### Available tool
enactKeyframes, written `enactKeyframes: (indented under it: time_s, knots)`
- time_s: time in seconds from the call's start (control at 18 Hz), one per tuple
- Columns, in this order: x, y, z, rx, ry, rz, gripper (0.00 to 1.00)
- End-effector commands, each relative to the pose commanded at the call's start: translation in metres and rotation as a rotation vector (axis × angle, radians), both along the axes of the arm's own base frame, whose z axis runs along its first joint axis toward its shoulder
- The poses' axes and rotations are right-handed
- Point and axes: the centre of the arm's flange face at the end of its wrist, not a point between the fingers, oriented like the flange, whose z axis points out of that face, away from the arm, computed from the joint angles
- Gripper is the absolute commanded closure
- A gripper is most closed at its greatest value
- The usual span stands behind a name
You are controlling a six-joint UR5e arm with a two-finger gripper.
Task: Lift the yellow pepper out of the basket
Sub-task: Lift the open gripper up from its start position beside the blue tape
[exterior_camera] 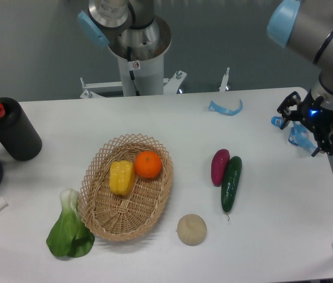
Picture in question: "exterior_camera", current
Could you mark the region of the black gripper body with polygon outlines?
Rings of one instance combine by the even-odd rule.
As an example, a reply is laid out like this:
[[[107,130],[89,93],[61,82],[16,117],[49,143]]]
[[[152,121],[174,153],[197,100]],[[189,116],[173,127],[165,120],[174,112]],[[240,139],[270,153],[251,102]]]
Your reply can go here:
[[[299,121],[314,134],[316,139],[327,139],[333,128],[333,110],[323,108],[324,99],[313,98],[309,91],[297,106]]]

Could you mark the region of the silver robot base arm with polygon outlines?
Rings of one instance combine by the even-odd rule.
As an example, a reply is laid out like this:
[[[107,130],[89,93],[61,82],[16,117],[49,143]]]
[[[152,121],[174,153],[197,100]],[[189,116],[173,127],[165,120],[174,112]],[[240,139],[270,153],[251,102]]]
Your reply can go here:
[[[89,1],[77,16],[85,35],[99,47],[127,61],[146,61],[164,54],[172,42],[154,1]]]

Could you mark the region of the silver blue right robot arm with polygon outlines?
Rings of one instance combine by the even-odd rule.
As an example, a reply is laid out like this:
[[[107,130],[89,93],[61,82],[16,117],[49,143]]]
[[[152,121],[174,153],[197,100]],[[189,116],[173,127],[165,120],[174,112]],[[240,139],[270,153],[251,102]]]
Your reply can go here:
[[[282,1],[272,14],[267,34],[320,68],[317,83],[305,98],[294,91],[279,105],[281,128],[298,121],[313,135],[312,155],[333,155],[333,1]]]

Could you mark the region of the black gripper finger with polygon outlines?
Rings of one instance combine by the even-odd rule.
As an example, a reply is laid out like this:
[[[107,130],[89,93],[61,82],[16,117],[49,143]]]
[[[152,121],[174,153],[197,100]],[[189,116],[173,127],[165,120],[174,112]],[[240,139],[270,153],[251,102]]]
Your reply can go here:
[[[291,107],[299,106],[301,103],[300,95],[294,91],[288,95],[283,102],[277,108],[277,112],[281,115],[281,126],[280,129],[284,129],[290,121],[300,121],[301,114],[296,110],[292,110]]]
[[[333,155],[333,131],[330,133],[315,131],[314,139],[317,147],[311,154],[312,157],[315,157],[318,153],[326,153],[329,156]]]

